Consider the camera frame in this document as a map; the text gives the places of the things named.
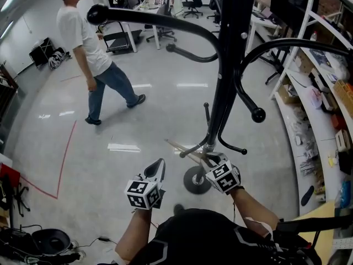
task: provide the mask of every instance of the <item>floor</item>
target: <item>floor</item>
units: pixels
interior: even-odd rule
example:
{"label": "floor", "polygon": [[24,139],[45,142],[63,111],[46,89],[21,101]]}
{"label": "floor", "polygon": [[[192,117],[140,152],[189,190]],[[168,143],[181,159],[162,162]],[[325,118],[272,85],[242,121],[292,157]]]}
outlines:
{"label": "floor", "polygon": [[[188,21],[216,30],[207,8],[200,19]],[[143,33],[152,35],[152,31]],[[176,31],[178,46],[200,56],[213,54],[210,44],[198,36]],[[185,171],[195,164],[180,158],[164,139],[195,145],[206,134],[203,104],[212,105],[218,62],[200,64],[168,53],[167,39],[161,49],[143,41],[138,53],[112,56],[126,72],[137,94],[147,101],[126,109],[124,100],[106,89],[101,112],[102,125],[88,125],[87,88],[75,60],[63,63],[50,74],[38,92],[13,152],[14,168],[29,186],[26,201],[31,212],[16,217],[17,226],[40,224],[67,232],[81,245],[98,236],[118,241],[131,217],[131,207],[123,193],[126,183],[158,158],[167,164],[162,208],[154,210],[152,221],[162,223],[172,215],[173,205],[215,210],[233,219],[230,197],[211,189],[193,195],[183,186]],[[217,145],[239,167],[245,189],[285,220],[298,215],[295,170],[287,134],[276,103],[269,100],[275,82],[266,86],[274,69],[262,61],[245,72],[245,90],[266,110],[267,118],[256,124],[244,104],[237,99],[224,131],[224,139],[248,149],[246,156]],[[108,144],[132,146],[134,152],[110,151]],[[239,214],[237,222],[243,224]],[[83,264],[110,263],[114,244],[94,243],[84,250]]]}

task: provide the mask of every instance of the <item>desk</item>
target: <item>desk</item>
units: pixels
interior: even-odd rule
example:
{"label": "desk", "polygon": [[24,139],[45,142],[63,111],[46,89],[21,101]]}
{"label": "desk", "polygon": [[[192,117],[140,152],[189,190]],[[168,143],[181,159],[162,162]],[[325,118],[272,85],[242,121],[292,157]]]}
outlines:
{"label": "desk", "polygon": [[[156,9],[144,9],[144,8],[141,8],[141,7],[138,6],[134,10],[135,11],[142,11],[142,12],[146,12],[146,13],[151,13],[151,14],[157,14],[158,11],[159,11],[159,7],[156,8]],[[125,26],[125,30],[126,30],[128,36],[129,36],[133,51],[136,53],[137,49],[136,49],[136,45],[135,45],[135,42],[134,42],[133,37],[132,37],[130,26],[129,26],[128,23],[125,23],[125,22],[123,23],[123,25]],[[157,27],[155,25],[153,25],[152,28],[153,28],[154,39],[156,41],[156,47],[159,50],[159,49],[161,49],[161,46],[159,44]]]}
{"label": "desk", "polygon": [[247,54],[249,54],[249,52],[252,50],[255,32],[256,32],[257,27],[262,26],[262,27],[273,28],[273,29],[278,27],[277,24],[274,24],[270,20],[261,19],[261,18],[254,16],[254,15],[252,15],[252,20],[251,20],[250,25],[251,25],[252,29],[251,29],[250,35],[249,35]]}

